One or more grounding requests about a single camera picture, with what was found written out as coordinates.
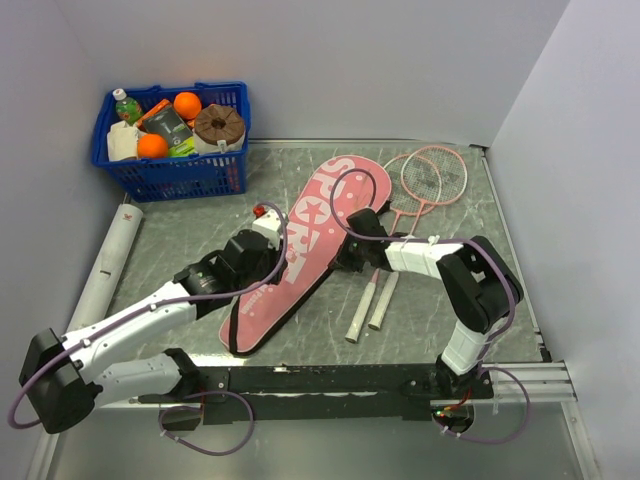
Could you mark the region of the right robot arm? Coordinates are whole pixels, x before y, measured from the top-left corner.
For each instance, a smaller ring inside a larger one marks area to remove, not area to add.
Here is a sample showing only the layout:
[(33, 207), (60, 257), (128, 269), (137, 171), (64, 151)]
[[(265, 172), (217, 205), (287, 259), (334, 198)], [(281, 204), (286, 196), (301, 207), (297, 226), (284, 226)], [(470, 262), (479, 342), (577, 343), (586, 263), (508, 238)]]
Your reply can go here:
[(360, 271), (369, 263), (392, 273), (419, 274), (442, 282), (457, 317), (453, 333), (435, 364), (438, 390), (458, 398), (480, 376), (480, 364), (502, 329), (513, 321), (523, 290), (517, 277), (483, 236), (428, 240), (390, 235), (370, 208), (338, 226), (347, 237), (335, 257), (343, 269)]

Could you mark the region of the pink racket bag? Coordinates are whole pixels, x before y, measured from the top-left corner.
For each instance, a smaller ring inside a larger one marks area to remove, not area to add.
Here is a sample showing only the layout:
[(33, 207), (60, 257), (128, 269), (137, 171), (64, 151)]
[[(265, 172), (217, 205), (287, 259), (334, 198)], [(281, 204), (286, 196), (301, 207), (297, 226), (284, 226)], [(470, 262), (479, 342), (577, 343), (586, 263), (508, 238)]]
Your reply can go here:
[(219, 330), (222, 344), (228, 346), (232, 319), (237, 319), (231, 354), (254, 353), (295, 315), (328, 278), (346, 238), (336, 220), (367, 206), (380, 212), (391, 189), (387, 171), (366, 157), (334, 157), (315, 170), (288, 212), (287, 268), (281, 282), (241, 296)]

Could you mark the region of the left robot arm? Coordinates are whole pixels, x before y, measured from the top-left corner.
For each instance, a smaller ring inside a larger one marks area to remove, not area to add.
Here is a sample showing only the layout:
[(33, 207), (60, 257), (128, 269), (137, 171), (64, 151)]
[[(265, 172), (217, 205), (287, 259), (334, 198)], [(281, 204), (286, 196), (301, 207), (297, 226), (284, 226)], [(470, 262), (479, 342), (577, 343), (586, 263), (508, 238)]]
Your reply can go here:
[(242, 230), (223, 249), (186, 266), (127, 309), (65, 337), (51, 329), (36, 334), (19, 374), (18, 397), (28, 399), (37, 415), (28, 425), (57, 434), (94, 409), (127, 397), (160, 394), (177, 402), (192, 398), (199, 371), (182, 349), (141, 361), (124, 361), (124, 354), (264, 284), (278, 283), (287, 247), (283, 227)]

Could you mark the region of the white shuttlecock tube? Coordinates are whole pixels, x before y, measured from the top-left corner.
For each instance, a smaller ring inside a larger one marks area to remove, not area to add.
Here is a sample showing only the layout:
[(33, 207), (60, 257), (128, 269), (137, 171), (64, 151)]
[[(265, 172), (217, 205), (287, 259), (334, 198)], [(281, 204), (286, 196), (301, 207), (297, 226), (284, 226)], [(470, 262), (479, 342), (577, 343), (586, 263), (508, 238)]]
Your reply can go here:
[(71, 317), (68, 331), (93, 325), (106, 317), (142, 218), (143, 212), (138, 207), (127, 203), (118, 206)]

